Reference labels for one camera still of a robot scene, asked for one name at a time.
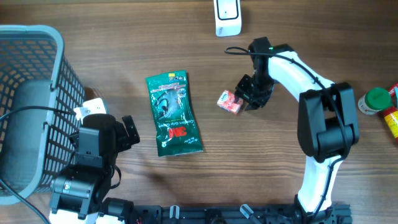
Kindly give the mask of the green 3M gloves packet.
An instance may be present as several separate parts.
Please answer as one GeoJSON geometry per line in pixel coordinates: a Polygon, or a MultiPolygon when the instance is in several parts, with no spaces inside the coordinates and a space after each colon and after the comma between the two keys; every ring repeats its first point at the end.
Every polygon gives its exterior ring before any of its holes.
{"type": "Polygon", "coordinates": [[[159,157],[203,152],[187,72],[178,70],[146,78],[159,157]]]}

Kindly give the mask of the small red tissue box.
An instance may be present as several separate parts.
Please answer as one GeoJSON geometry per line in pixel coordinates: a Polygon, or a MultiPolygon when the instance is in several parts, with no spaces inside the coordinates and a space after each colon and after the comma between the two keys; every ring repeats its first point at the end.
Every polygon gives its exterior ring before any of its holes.
{"type": "Polygon", "coordinates": [[[219,97],[217,105],[227,112],[230,112],[232,114],[238,114],[243,105],[243,102],[244,101],[242,98],[236,96],[229,90],[225,90],[219,97]]]}

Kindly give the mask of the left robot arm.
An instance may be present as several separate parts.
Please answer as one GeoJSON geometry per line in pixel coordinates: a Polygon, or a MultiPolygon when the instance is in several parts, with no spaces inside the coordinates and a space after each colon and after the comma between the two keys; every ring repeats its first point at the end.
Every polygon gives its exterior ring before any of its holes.
{"type": "Polygon", "coordinates": [[[120,152],[140,142],[132,116],[122,122],[110,114],[85,116],[79,130],[70,136],[75,147],[71,163],[52,181],[50,223],[96,223],[103,215],[101,204],[115,173],[120,152]]]}

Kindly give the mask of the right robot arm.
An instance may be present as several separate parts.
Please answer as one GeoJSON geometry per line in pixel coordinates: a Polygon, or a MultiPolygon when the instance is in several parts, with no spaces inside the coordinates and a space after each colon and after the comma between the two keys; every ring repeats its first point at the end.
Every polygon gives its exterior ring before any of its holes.
{"type": "Polygon", "coordinates": [[[243,76],[235,91],[247,103],[246,110],[265,107],[277,83],[297,100],[297,139],[306,156],[297,200],[306,216],[315,218],[331,207],[336,173],[359,141],[353,88],[322,77],[290,45],[271,45],[267,37],[225,52],[248,55],[253,63],[253,74],[243,76]]]}

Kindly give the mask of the yellow red sauce bottle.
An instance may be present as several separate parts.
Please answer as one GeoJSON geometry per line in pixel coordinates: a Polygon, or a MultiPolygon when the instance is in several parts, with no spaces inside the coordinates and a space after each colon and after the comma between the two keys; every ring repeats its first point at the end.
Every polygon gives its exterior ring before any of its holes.
{"type": "Polygon", "coordinates": [[[384,120],[385,120],[386,124],[388,125],[388,127],[389,127],[389,129],[390,129],[390,131],[391,131],[391,133],[392,133],[392,135],[394,137],[394,139],[397,141],[397,137],[398,137],[398,130],[397,130],[397,125],[398,125],[397,114],[398,114],[398,111],[397,111],[397,108],[394,107],[394,106],[391,106],[391,107],[385,109],[382,112],[382,114],[383,114],[384,120]]]}

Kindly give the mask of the red coffee stick sachet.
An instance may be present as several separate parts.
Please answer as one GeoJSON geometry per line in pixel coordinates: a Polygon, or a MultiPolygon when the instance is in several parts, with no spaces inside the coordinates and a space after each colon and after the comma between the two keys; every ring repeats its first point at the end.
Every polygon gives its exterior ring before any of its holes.
{"type": "Polygon", "coordinates": [[[394,97],[397,94],[398,83],[393,84],[390,89],[388,89],[390,97],[394,97]]]}

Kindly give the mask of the green lid glass jar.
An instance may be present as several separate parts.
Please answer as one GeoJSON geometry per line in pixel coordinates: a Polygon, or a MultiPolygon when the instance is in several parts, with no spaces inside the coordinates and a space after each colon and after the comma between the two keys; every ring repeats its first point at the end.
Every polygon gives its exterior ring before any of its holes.
{"type": "Polygon", "coordinates": [[[386,89],[375,87],[358,100],[360,112],[366,115],[376,114],[392,106],[392,100],[386,89]]]}

